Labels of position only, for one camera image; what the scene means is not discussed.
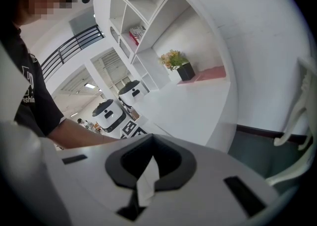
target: person in background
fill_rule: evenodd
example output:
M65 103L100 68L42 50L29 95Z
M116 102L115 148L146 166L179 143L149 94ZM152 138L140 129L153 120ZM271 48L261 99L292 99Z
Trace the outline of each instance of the person in background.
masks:
M79 119L77 119L77 123L88 130L94 131L94 129L95 129L94 124L87 121L87 120L83 120L83 119L79 118Z
M8 55L29 81L30 86L17 110L15 121L48 137L63 148L98 145L117 139L96 134L64 117L46 89L42 69L20 37L20 27L52 13L73 0L2 0L5 8L0 21L0 40Z

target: metal railing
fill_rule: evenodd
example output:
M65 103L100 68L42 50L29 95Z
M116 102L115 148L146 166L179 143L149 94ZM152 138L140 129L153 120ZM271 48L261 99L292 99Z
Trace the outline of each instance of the metal railing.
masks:
M44 80L47 81L75 54L102 38L104 38L104 35L98 25L94 25L67 40L42 63Z

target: flower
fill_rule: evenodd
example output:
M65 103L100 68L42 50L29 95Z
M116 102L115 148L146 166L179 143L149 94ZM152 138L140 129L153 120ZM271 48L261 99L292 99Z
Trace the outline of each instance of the flower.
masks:
M165 66L166 66L168 69L170 69L170 68L172 67L172 64L171 64L169 61L167 61L167 62L165 62Z
M182 66L184 63L187 63L188 60L184 58L183 54L179 51L170 50L168 53L163 54L159 58L159 62L162 65L165 65L166 68L173 71L178 69L180 66Z

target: ceiling light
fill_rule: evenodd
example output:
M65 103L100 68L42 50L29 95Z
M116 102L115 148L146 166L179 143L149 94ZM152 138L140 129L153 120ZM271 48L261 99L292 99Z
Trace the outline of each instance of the ceiling light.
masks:
M73 116L75 116L75 115L77 115L78 113L74 113L73 115L71 115L70 117L73 117Z
M85 84L85 87L94 89L96 86L94 86L94 85L92 85L92 84L90 84L90 83L86 83L86 84Z

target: floor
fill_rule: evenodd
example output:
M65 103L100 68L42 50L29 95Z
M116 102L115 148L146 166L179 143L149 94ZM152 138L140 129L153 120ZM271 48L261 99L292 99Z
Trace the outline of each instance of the floor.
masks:
M305 151L298 151L297 144L287 142L274 147L273 139L237 131L229 154L264 178L273 176L295 163ZM298 184L292 179L276 184L279 193Z

